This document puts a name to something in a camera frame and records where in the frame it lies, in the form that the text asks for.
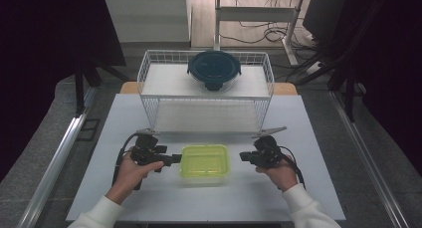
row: wire basket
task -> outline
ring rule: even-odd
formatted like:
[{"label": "wire basket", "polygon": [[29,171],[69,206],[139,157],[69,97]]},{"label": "wire basket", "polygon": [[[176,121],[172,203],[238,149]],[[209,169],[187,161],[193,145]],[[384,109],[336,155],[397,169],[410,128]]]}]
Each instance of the wire basket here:
[{"label": "wire basket", "polygon": [[266,53],[226,52],[242,75],[224,93],[207,93],[187,74],[202,51],[147,51],[137,87],[150,128],[157,132],[253,133],[262,129],[274,89]]}]

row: forearm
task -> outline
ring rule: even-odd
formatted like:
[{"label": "forearm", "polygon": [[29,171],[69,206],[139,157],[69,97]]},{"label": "forearm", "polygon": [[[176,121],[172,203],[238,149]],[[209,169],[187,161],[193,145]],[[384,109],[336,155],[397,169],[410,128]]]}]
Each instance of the forearm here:
[{"label": "forearm", "polygon": [[296,228],[339,227],[339,225],[325,214],[319,202],[313,200],[301,184],[283,193],[291,210],[291,218]]},{"label": "forearm", "polygon": [[123,207],[103,196],[92,210],[82,213],[69,227],[112,227],[121,212]]}]

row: white wall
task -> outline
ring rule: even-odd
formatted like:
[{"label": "white wall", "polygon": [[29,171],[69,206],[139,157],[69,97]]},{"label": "white wall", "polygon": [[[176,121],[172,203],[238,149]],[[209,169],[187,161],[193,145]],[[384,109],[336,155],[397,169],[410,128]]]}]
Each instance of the white wall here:
[{"label": "white wall", "polygon": [[120,42],[188,42],[186,0],[105,0]]}]

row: human hand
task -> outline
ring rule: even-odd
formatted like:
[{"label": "human hand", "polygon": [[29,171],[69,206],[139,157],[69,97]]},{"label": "human hand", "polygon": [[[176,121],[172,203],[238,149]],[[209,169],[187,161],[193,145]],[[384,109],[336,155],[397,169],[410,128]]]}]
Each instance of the human hand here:
[{"label": "human hand", "polygon": [[161,168],[164,165],[162,161],[156,161],[144,166],[137,165],[130,158],[130,151],[123,157],[118,170],[117,179],[114,185],[105,195],[106,198],[116,204],[121,204],[124,199],[131,194],[133,188],[146,178],[149,171]]},{"label": "human hand", "polygon": [[267,174],[271,181],[273,181],[273,183],[283,192],[298,184],[295,171],[285,160],[282,160],[280,165],[274,168],[263,168],[257,166],[256,171],[258,173]]}]

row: white table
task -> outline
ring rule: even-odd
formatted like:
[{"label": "white table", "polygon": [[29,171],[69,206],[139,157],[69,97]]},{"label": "white table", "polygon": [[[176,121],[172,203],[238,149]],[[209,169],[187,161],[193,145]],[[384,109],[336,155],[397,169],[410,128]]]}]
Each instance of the white table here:
[{"label": "white table", "polygon": [[[290,148],[301,169],[309,194],[335,220],[345,219],[321,156],[310,120],[300,96],[274,96],[264,128],[286,125],[274,134],[279,145]],[[102,135],[81,183],[67,220],[90,210],[111,186],[115,160],[125,140],[137,129],[148,127],[139,95],[116,95]],[[281,191],[255,166],[240,159],[252,151],[254,139],[246,135],[162,134],[158,144],[167,154],[180,153],[188,144],[220,143],[229,149],[230,173],[222,183],[186,185],[179,164],[151,172],[122,204],[120,221],[139,223],[182,222],[278,222],[287,221],[289,210]]]}]

